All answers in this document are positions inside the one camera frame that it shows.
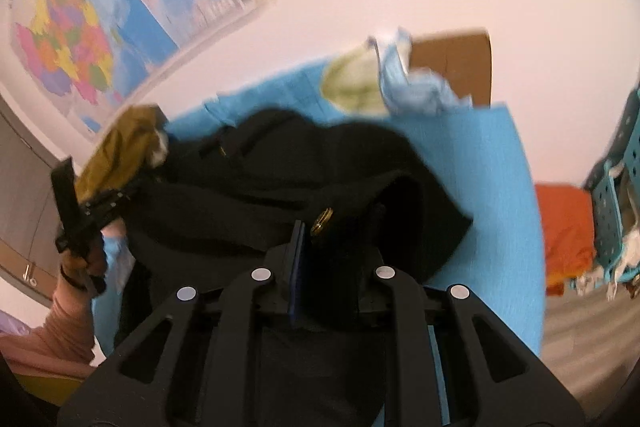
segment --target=light blue cloth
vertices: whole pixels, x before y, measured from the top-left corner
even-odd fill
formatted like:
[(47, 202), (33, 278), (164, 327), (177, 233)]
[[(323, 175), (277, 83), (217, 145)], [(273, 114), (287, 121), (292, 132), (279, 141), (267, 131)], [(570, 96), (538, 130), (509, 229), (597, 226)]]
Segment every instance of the light blue cloth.
[[(402, 33), (398, 39), (410, 42)], [(425, 69), (406, 73), (396, 44), (386, 49), (380, 64), (380, 93), (391, 114), (433, 116), (472, 105), (469, 96), (460, 100), (449, 83), (435, 71)]]
[(104, 238), (104, 253), (108, 269), (104, 276), (105, 292), (91, 302), (94, 313), (95, 338), (105, 357), (113, 353), (113, 341), (120, 327), (122, 292), (129, 280), (135, 259), (129, 251), (126, 238)]

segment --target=metal screw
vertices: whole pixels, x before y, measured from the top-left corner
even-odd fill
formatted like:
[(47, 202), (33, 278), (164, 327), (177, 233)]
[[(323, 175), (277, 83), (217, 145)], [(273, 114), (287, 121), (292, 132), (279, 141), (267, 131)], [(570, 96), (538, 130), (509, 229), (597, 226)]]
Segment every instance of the metal screw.
[(396, 270), (390, 266), (378, 266), (376, 268), (376, 275), (380, 277), (380, 279), (391, 279), (396, 275)]
[(329, 219), (331, 219), (331, 216), (333, 215), (334, 215), (334, 210), (332, 208), (324, 209), (320, 213), (320, 215), (316, 218), (315, 222), (311, 226), (311, 230), (309, 233), (311, 235), (318, 235), (320, 232), (322, 232), (322, 229), (324, 228), (324, 226), (327, 224), (327, 222), (329, 221)]
[(268, 268), (256, 268), (251, 272), (251, 279), (254, 281), (266, 281), (271, 277), (271, 270)]
[(466, 299), (470, 295), (469, 288), (463, 286), (462, 284), (456, 284), (455, 286), (451, 287), (449, 292), (451, 293), (451, 296), (455, 297), (456, 299)]
[(190, 301), (197, 295), (196, 288), (191, 286), (183, 286), (178, 290), (176, 296), (183, 302)]

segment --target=orange cloth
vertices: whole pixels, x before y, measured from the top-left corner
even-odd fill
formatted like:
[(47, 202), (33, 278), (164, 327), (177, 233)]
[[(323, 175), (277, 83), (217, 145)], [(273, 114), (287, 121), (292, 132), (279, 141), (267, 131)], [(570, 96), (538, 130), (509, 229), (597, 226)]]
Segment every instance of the orange cloth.
[(593, 264), (591, 196), (571, 185), (536, 185), (536, 195), (545, 237), (546, 294), (562, 295), (564, 280)]

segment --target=map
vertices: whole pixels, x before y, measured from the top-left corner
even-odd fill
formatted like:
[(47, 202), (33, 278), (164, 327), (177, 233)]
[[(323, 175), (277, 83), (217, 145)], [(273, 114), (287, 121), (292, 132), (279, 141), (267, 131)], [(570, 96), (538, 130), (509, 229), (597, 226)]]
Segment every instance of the map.
[(12, 0), (12, 47), (38, 87), (95, 136), (127, 97), (237, 0)]

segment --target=black jacket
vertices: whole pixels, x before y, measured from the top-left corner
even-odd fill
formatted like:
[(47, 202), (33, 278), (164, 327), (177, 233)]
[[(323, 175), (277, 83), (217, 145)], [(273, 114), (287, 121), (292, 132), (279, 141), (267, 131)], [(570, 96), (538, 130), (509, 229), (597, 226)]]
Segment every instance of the black jacket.
[(172, 143), (155, 174), (124, 216), (139, 262), (118, 339), (144, 318), (149, 293), (160, 301), (182, 285), (224, 287), (288, 243), (300, 219), (312, 230), (305, 302), (329, 328), (264, 328), (255, 419), (369, 427), (385, 399), (385, 337), (349, 329), (370, 261), (382, 255), (425, 280), (470, 225), (407, 140), (374, 124), (324, 127), (265, 110), (207, 139)]
[(404, 137), (370, 123), (325, 127), (264, 110), (172, 143), (158, 174), (124, 217), (136, 259), (171, 287), (225, 286), (286, 243), (295, 220), (311, 227), (325, 209), (315, 244), (340, 243), (373, 203), (385, 208), (375, 238), (385, 263), (425, 281), (471, 223)]

